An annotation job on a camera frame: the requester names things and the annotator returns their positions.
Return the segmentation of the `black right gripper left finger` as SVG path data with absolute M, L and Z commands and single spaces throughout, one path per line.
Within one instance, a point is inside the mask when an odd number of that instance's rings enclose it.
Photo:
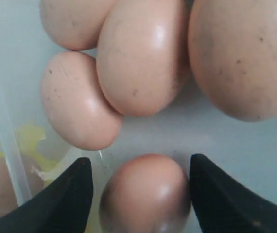
M 83 233 L 92 205 L 92 167 L 78 158 L 47 188 L 0 218 L 0 233 Z

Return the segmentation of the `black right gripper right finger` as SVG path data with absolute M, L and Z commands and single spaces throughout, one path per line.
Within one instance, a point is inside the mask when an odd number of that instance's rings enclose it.
M 277 205 L 203 154 L 190 157 L 190 196 L 204 233 L 277 233 Z

